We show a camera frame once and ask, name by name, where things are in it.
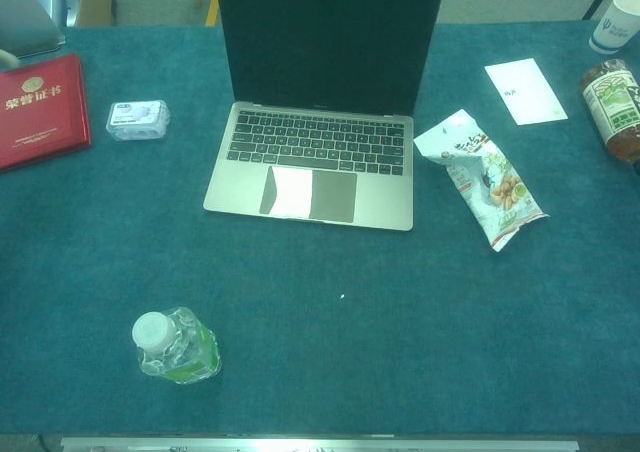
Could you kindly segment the aluminium rail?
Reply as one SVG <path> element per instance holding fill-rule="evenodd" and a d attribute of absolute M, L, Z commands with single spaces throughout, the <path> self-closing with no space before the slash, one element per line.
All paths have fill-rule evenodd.
<path fill-rule="evenodd" d="M 63 452 L 582 452 L 576 441 L 64 437 Z"/>

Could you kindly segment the teal table cloth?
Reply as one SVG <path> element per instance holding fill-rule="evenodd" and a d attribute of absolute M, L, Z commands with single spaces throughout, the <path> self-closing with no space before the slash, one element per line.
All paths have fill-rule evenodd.
<path fill-rule="evenodd" d="M 0 174 L 0 434 L 640 433 L 640 176 L 584 106 L 592 30 L 434 33 L 417 129 L 467 111 L 547 214 L 499 252 L 423 158 L 408 232 L 206 212 L 221 30 L 68 31 L 93 143 Z M 527 58 L 567 120 L 511 117 L 484 67 Z M 106 131 L 113 103 L 153 100 L 162 139 Z M 217 375 L 140 370 L 134 322 L 177 307 L 215 334 Z"/>

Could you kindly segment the clear box purple label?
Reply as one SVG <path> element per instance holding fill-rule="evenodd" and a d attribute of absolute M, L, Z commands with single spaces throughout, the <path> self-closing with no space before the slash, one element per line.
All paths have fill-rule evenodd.
<path fill-rule="evenodd" d="M 119 141 L 162 139 L 170 122 L 163 100 L 115 102 L 106 121 L 106 131 Z"/>

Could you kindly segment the brown tea bottle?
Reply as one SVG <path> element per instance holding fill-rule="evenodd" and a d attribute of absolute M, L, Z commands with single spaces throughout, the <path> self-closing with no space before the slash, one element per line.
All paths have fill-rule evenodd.
<path fill-rule="evenodd" d="M 609 59 L 592 67 L 580 87 L 609 153 L 640 176 L 640 83 L 626 62 Z"/>

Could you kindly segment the white paper card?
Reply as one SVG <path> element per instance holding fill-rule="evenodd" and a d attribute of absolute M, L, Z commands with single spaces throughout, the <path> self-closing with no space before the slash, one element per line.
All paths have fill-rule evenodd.
<path fill-rule="evenodd" d="M 534 58 L 484 69 L 518 126 L 568 119 Z"/>

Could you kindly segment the clear plastic water bottle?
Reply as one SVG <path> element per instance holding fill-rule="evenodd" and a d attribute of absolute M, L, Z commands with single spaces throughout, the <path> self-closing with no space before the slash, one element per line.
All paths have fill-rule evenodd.
<path fill-rule="evenodd" d="M 215 334 L 187 307 L 142 314 L 132 340 L 140 370 L 180 385 L 217 375 L 221 357 Z"/>

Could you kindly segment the red certificate folder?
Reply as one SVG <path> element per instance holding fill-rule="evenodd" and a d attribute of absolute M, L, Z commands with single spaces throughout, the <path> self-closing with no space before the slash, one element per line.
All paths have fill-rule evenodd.
<path fill-rule="evenodd" d="M 0 172 L 90 145 L 78 55 L 0 72 Z"/>

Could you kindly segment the silver laptop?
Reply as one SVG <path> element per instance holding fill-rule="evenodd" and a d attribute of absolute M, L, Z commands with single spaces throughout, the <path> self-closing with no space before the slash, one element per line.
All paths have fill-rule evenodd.
<path fill-rule="evenodd" d="M 233 103 L 210 212 L 408 231 L 441 0 L 218 0 Z"/>

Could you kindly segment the white snack bag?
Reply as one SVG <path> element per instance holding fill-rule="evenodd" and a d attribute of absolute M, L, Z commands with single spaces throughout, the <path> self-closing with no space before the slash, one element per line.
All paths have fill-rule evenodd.
<path fill-rule="evenodd" d="M 424 158 L 446 169 L 494 251 L 524 225 L 547 216 L 512 163 L 465 110 L 423 132 L 414 144 Z"/>

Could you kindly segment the white paper cup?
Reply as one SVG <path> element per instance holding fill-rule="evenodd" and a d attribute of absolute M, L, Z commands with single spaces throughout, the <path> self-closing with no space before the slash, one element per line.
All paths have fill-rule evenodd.
<path fill-rule="evenodd" d="M 592 50 L 614 54 L 640 31 L 640 0 L 612 0 L 589 38 Z"/>

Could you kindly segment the closed grey laptop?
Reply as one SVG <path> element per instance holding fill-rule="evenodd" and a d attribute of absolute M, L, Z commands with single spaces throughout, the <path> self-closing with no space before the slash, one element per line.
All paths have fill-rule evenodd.
<path fill-rule="evenodd" d="M 0 50 L 22 58 L 64 43 L 64 34 L 38 0 L 0 0 Z"/>

